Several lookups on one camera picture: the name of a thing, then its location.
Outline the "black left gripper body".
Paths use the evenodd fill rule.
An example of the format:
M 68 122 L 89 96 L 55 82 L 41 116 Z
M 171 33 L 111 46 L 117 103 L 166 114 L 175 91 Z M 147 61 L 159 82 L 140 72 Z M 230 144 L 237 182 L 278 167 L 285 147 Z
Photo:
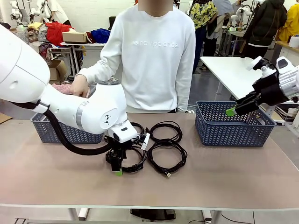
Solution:
M 107 143 L 107 146 L 109 146 L 110 149 L 120 152 L 122 155 L 126 155 L 126 151 L 132 147 L 132 140 L 120 143 L 112 137 L 105 136 L 104 141 Z

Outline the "person's right hand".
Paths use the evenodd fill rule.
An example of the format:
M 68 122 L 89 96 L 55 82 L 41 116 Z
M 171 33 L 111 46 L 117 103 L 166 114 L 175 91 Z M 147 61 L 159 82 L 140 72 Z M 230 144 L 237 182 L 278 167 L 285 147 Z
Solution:
M 88 82 L 85 76 L 76 75 L 73 83 L 71 84 L 70 92 L 74 96 L 86 98 L 89 91 Z

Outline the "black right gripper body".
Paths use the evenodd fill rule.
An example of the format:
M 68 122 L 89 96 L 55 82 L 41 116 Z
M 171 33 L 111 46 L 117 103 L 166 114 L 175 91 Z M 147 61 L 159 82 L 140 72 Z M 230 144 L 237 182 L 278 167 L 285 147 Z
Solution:
M 260 78 L 252 85 L 256 93 L 257 105 L 266 103 L 267 105 L 278 105 L 285 101 L 285 95 L 279 86 L 279 73 L 275 71 L 273 74 Z

